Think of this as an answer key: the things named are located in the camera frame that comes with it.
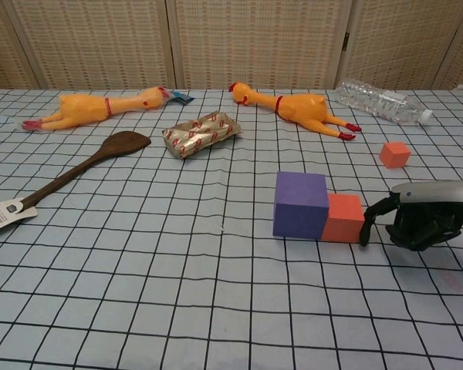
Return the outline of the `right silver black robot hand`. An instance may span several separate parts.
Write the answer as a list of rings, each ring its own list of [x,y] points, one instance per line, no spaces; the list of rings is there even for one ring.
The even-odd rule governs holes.
[[[362,246],[370,239],[376,217],[396,210],[394,222],[386,226],[390,240],[410,251],[448,241],[463,226],[463,180],[436,180],[401,183],[389,195],[369,206],[359,239]]]

